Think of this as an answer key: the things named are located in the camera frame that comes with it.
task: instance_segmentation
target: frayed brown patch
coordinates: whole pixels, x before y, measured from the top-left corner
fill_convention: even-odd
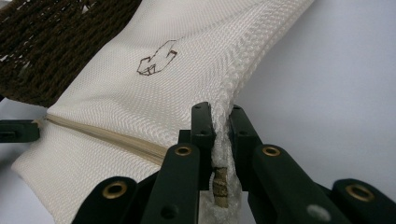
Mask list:
[[[227,168],[225,167],[215,168],[213,195],[217,206],[228,208]]]

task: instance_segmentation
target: dark green clip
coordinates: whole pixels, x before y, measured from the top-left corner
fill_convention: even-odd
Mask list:
[[[32,120],[0,120],[0,143],[29,143],[40,138]]]

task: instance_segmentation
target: brown mesh fabric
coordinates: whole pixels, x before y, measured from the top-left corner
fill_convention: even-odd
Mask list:
[[[0,9],[0,95],[53,105],[140,0],[14,0]]]

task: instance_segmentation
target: fabric sheet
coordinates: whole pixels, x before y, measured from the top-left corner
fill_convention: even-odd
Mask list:
[[[217,134],[212,161],[227,168],[229,206],[215,206],[212,192],[202,193],[200,222],[236,223],[240,184],[227,135],[233,100],[262,56],[311,3],[143,1],[48,113],[170,147],[178,130],[190,128],[191,107],[209,102]],[[140,181],[159,169],[84,133],[51,123],[42,132],[13,167],[57,223],[70,223],[101,180],[125,175]]]

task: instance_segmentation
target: gold metal piece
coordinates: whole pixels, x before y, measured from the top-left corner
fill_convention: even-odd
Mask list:
[[[262,152],[267,155],[267,156],[279,156],[280,155],[280,150],[275,148],[275,147],[265,147],[262,149]]]
[[[103,191],[102,194],[105,198],[107,199],[116,199],[122,196],[128,187],[126,186],[125,182],[123,181],[115,181],[109,185],[107,185]]]
[[[179,156],[188,156],[192,152],[192,149],[190,147],[178,147],[175,149],[175,153]]]
[[[366,187],[359,185],[359,184],[353,184],[353,185],[347,186],[346,192],[350,196],[356,198],[357,200],[360,200],[360,201],[366,202],[366,203],[372,201],[375,198],[374,194],[370,190],[368,190]]]

